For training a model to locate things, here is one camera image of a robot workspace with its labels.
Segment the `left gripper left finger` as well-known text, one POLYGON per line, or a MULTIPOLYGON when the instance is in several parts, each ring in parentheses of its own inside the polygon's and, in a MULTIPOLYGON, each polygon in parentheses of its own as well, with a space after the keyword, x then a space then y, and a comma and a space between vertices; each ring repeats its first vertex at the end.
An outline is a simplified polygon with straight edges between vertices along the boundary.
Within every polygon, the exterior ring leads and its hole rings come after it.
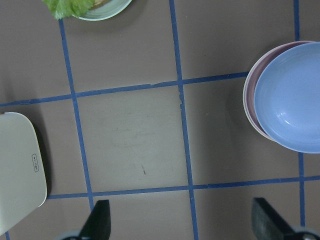
POLYGON ((111 235, 111 211, 109 200, 98 200, 82 227, 81 240, 108 240, 111 235))

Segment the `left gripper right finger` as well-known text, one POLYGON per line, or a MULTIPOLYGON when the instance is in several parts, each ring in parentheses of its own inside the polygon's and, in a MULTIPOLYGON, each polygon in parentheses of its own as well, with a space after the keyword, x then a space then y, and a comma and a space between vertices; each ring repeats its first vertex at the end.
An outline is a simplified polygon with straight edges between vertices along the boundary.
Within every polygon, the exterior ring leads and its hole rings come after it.
POLYGON ((262 197, 252 200, 251 227, 257 240, 300 239, 300 235, 262 197))

